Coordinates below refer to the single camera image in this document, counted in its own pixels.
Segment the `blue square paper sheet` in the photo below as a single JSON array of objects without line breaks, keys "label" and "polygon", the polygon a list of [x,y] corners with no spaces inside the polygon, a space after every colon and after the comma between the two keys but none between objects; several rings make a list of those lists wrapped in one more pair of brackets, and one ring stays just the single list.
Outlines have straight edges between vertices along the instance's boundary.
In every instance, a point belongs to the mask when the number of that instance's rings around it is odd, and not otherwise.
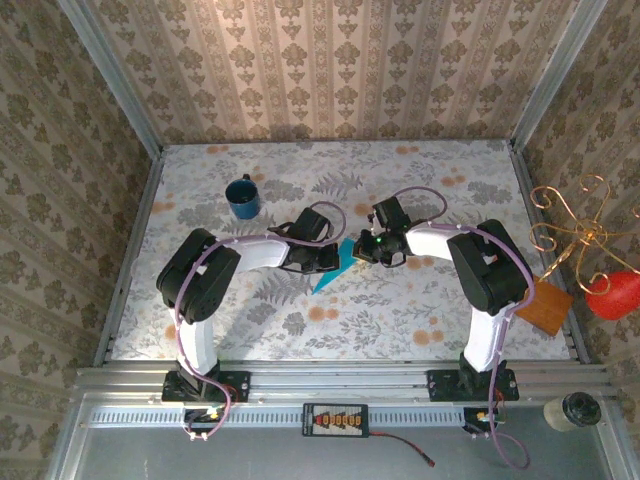
[{"label": "blue square paper sheet", "polygon": [[354,245],[355,241],[350,238],[345,238],[342,241],[338,248],[338,255],[340,260],[339,268],[337,270],[325,273],[320,278],[312,291],[313,295],[319,293],[323,288],[325,288],[332,281],[337,279],[340,275],[344,274],[348,269],[356,264],[357,259],[353,256]]}]

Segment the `floral patterned table cover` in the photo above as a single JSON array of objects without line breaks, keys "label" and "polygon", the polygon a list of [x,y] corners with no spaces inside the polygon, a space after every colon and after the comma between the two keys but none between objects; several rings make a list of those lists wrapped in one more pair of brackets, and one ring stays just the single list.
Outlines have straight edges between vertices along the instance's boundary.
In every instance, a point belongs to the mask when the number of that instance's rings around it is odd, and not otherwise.
[{"label": "floral patterned table cover", "polygon": [[[527,263],[543,268],[503,140],[311,142],[171,146],[112,350],[116,360],[172,359],[172,312],[156,279],[187,235],[264,233],[316,205],[356,238],[372,206],[397,195],[412,219],[503,223]],[[240,220],[226,187],[249,174],[259,214]],[[224,360],[454,360],[469,336],[471,308],[453,265],[411,257],[394,269],[359,262],[316,295],[316,275],[279,269],[238,274],[215,314]]]}]

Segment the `dark blue ceramic mug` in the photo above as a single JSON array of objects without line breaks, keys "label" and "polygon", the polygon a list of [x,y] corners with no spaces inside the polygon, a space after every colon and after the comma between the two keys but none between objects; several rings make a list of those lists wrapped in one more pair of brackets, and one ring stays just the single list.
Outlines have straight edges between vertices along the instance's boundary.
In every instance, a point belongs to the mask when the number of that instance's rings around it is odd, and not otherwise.
[{"label": "dark blue ceramic mug", "polygon": [[232,181],[225,189],[225,198],[237,219],[250,220],[260,212],[259,190],[249,174]]}]

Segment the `black power distribution board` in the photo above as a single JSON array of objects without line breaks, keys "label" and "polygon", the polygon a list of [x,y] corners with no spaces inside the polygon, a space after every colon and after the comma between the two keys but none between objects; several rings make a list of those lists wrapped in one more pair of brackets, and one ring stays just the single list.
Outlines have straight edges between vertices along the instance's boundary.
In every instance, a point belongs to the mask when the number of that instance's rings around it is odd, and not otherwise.
[{"label": "black power distribution board", "polygon": [[308,438],[368,438],[369,408],[365,404],[305,403],[302,435]]}]

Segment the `brown wooden block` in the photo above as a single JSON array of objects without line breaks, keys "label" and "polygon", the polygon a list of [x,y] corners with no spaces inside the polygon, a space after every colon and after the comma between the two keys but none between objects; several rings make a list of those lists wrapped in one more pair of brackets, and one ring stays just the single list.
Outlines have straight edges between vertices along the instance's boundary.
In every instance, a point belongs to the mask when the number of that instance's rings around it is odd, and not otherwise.
[{"label": "brown wooden block", "polygon": [[549,282],[541,281],[538,276],[534,276],[534,281],[536,289],[533,301],[515,315],[554,337],[561,330],[574,298]]}]

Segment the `small black connector board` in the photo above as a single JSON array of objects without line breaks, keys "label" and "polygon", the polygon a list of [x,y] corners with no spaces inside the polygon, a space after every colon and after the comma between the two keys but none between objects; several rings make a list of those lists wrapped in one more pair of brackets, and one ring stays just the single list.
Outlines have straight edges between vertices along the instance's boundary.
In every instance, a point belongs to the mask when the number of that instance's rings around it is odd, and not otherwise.
[{"label": "small black connector board", "polygon": [[[494,428],[506,422],[506,415],[501,414],[499,409],[494,408]],[[472,435],[485,435],[490,433],[489,410],[487,408],[464,407],[463,430]]]},{"label": "small black connector board", "polygon": [[187,426],[194,424],[217,424],[223,417],[223,407],[188,408],[183,414],[183,423]]}]

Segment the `red heart-shaped ornament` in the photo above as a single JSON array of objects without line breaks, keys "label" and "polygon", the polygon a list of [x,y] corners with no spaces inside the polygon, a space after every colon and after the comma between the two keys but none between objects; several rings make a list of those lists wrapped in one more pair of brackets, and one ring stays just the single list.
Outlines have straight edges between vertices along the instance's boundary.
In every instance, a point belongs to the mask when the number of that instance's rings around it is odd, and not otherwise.
[{"label": "red heart-shaped ornament", "polygon": [[640,274],[619,271],[598,279],[585,294],[591,311],[600,318],[617,321],[640,308]]}]

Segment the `white roll with black core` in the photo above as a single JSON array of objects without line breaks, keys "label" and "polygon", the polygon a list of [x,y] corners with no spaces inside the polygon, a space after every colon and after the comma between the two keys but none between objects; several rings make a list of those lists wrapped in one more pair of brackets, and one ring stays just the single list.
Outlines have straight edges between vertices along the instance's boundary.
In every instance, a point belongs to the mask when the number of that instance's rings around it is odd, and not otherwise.
[{"label": "white roll with black core", "polygon": [[597,425],[601,418],[598,401],[586,392],[574,392],[547,402],[543,407],[547,424],[559,432]]}]

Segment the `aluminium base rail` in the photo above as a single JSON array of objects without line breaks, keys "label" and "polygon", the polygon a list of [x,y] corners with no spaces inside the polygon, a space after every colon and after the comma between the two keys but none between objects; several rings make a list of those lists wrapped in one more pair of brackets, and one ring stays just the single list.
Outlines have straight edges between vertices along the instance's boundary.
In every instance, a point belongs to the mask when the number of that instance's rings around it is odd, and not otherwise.
[{"label": "aluminium base rail", "polygon": [[[100,368],[83,368],[76,389],[105,398],[132,398],[157,403],[169,361],[116,360]],[[251,405],[293,405],[306,401],[355,401],[382,405],[425,404],[427,373],[456,369],[456,361],[226,361],[221,369],[251,373]],[[613,386],[602,365],[569,361],[510,361],[520,400],[541,404],[573,391],[613,398]]]}]

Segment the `left arm's black base plate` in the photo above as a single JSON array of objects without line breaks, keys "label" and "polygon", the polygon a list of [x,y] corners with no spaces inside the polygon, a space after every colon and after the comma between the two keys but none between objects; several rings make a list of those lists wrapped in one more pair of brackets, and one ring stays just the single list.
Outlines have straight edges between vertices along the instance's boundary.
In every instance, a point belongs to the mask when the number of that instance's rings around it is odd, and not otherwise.
[{"label": "left arm's black base plate", "polygon": [[[250,393],[248,371],[222,371],[217,382],[230,395],[232,402],[246,403]],[[183,371],[169,371],[164,378],[161,400],[183,403],[224,403],[226,397],[216,386]]]}]

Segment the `right arm's black base plate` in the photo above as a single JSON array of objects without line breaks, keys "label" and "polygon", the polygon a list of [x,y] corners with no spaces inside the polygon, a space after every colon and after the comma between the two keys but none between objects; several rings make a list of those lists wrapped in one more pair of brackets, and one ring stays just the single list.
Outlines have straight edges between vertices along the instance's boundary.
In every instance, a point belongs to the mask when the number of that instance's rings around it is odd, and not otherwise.
[{"label": "right arm's black base plate", "polygon": [[[429,398],[433,402],[486,401],[491,375],[491,371],[469,373],[458,369],[429,370]],[[498,370],[495,388],[506,401],[518,401],[520,398],[515,372],[512,369]]]}]

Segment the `aluminium side rail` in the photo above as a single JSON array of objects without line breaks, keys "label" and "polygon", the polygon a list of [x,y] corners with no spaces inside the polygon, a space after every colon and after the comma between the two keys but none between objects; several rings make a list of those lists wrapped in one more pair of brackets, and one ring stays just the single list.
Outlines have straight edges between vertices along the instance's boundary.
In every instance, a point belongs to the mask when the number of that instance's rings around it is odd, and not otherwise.
[{"label": "aluminium side rail", "polygon": [[[552,219],[549,211],[553,206],[563,206],[563,202],[557,192],[550,191],[545,186],[538,188],[532,180],[523,152],[513,145],[512,140],[508,140],[506,145],[529,222],[531,226],[542,223],[542,226],[539,226],[541,235],[551,237]],[[576,306],[577,297],[573,296],[573,302],[569,307],[561,330],[571,357],[581,364],[592,364],[593,359],[574,310]]]},{"label": "aluminium side rail", "polygon": [[142,192],[136,217],[131,228],[130,237],[119,275],[109,304],[103,330],[92,362],[94,368],[100,368],[110,358],[114,341],[117,337],[122,315],[128,298],[134,261],[138,258],[144,239],[146,227],[151,215],[152,204],[160,184],[164,167],[163,153],[154,158]]}]

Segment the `aluminium frame post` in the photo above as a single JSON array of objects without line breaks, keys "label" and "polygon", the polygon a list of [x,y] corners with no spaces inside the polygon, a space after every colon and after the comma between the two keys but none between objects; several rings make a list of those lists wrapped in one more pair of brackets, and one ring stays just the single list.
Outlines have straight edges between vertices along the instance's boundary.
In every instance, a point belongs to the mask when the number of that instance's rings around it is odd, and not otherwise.
[{"label": "aluminium frame post", "polygon": [[145,109],[127,79],[124,67],[110,46],[105,30],[91,12],[87,0],[57,0],[81,43],[103,76],[151,161],[157,163],[162,144]]},{"label": "aluminium frame post", "polygon": [[579,0],[514,129],[511,146],[515,150],[522,150],[530,140],[607,3],[608,0]]}]

